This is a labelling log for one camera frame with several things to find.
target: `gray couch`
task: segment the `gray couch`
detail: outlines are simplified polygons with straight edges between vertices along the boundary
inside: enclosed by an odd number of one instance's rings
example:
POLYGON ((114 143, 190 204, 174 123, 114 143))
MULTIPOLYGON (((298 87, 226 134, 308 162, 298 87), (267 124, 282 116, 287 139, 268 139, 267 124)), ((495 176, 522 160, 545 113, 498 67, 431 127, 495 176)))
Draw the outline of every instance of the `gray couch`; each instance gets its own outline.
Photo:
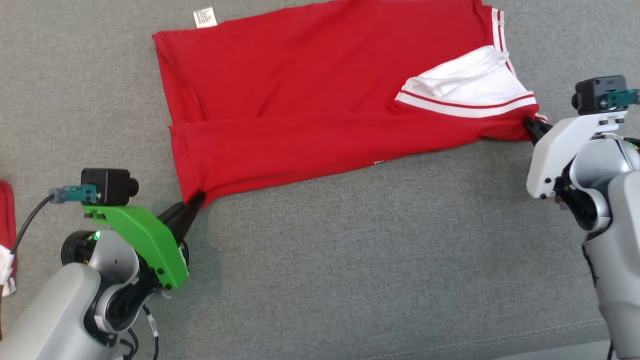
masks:
MULTIPOLYGON (((18 222, 83 167, 128 168, 135 205, 179 200, 151 34, 193 28, 208 6, 224 21, 305 2, 0 0, 0 178, 18 222)), ((640 87, 637 0, 489 3, 551 122, 574 116, 580 80, 624 74, 640 87)), ((525 191, 531 151, 482 141, 217 200, 189 235, 186 285, 150 303, 160 359, 482 360, 607 339, 583 233, 525 191)), ((78 206, 36 218, 3 330, 81 228, 93 224, 78 206)), ((135 328, 149 359, 148 324, 135 328)))

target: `white sticker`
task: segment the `white sticker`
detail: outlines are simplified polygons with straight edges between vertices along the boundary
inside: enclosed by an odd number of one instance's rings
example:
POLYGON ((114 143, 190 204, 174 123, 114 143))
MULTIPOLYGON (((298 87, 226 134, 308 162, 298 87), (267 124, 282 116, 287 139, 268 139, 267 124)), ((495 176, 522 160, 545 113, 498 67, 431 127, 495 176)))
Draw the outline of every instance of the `white sticker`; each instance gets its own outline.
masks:
POLYGON ((147 320, 149 320, 149 325, 151 325, 151 331, 154 333, 154 338, 158 337, 158 329, 156 327, 156 321, 151 314, 147 315, 147 320))
POLYGON ((196 20, 196 28, 210 28, 211 26, 218 25, 216 21, 216 14, 213 13, 213 8, 206 8, 193 12, 193 19, 196 20))
POLYGON ((4 288, 2 289, 2 296, 9 296, 12 293, 15 293, 15 280, 13 280, 13 277, 10 278, 6 284, 4 284, 4 288))

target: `teal connector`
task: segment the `teal connector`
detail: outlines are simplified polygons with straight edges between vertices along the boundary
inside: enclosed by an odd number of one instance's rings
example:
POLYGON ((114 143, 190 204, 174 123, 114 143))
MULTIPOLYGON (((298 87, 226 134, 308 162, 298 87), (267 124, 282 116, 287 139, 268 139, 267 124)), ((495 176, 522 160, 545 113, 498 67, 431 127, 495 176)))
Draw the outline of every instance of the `teal connector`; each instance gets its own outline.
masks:
POLYGON ((63 188, 53 188, 49 190, 49 194, 54 195, 54 198, 50 201, 51 204, 62 204, 67 201, 90 201, 95 203, 99 198, 98 189, 95 185, 71 185, 63 188))
POLYGON ((640 105, 640 89, 618 90, 607 94, 608 109, 624 108, 631 104, 640 105))

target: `green bracket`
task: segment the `green bracket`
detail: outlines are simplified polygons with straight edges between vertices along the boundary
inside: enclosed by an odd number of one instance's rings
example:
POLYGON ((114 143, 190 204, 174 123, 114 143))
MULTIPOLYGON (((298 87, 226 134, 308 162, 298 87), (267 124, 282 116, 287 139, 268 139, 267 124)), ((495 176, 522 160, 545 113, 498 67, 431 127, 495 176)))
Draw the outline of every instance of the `green bracket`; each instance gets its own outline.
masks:
POLYGON ((84 205, 96 224, 115 230, 156 271, 165 288, 177 289, 189 273, 173 234, 149 210, 135 206, 84 205))

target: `red t-shirt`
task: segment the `red t-shirt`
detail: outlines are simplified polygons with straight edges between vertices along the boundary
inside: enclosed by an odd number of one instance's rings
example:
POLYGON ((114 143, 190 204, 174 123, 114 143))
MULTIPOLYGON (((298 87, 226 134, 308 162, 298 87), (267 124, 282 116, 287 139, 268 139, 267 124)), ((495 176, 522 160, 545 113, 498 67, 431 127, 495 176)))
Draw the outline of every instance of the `red t-shirt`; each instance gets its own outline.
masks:
POLYGON ((500 76, 515 87, 474 80, 497 95, 447 98, 419 77, 446 64, 435 76, 455 83, 452 67, 469 63, 456 59, 505 51, 502 18, 481 0, 335 0, 156 33, 182 196, 208 203, 482 137, 525 140, 538 105, 508 59, 500 76))
MULTIPOLYGON (((0 180, 0 268, 5 269, 7 255, 15 243, 15 215, 13 213, 13 193, 11 186, 0 180)), ((0 297, 15 291, 15 267, 17 259, 13 260, 13 273, 4 288, 0 287, 0 297)))

